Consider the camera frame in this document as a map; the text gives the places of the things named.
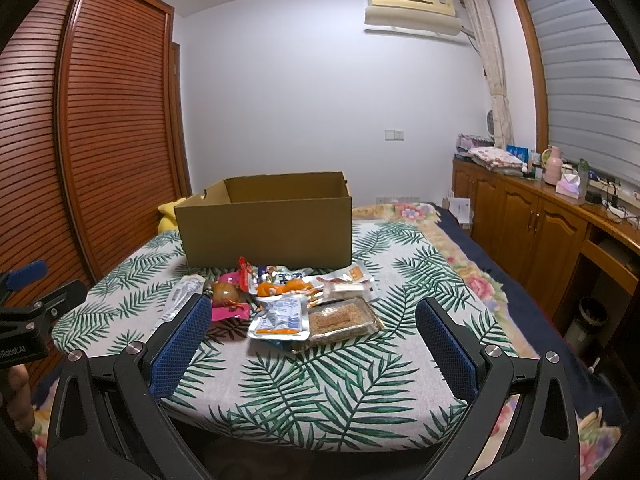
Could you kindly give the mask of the person's left hand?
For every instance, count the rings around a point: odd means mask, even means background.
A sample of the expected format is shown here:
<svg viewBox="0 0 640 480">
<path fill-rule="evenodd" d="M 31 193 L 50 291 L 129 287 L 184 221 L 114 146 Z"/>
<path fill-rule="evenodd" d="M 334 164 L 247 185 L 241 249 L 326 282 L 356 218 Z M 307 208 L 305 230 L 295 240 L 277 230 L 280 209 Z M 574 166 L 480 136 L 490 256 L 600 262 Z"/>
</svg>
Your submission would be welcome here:
<svg viewBox="0 0 640 480">
<path fill-rule="evenodd" d="M 26 434 L 35 423 L 29 376 L 24 364 L 15 365 L 1 372 L 1 405 L 18 432 Z"/>
</svg>

